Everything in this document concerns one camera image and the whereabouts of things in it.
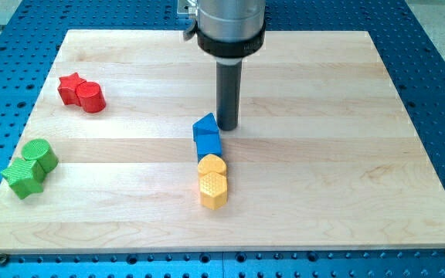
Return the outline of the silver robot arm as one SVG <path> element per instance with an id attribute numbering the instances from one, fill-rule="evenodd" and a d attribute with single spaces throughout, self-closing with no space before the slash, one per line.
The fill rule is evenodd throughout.
<path id="1" fill-rule="evenodd" d="M 218 63 L 235 65 L 256 53 L 265 38 L 265 0 L 178 0 L 178 14 L 192 20 L 184 40 L 197 37 L 199 48 Z"/>

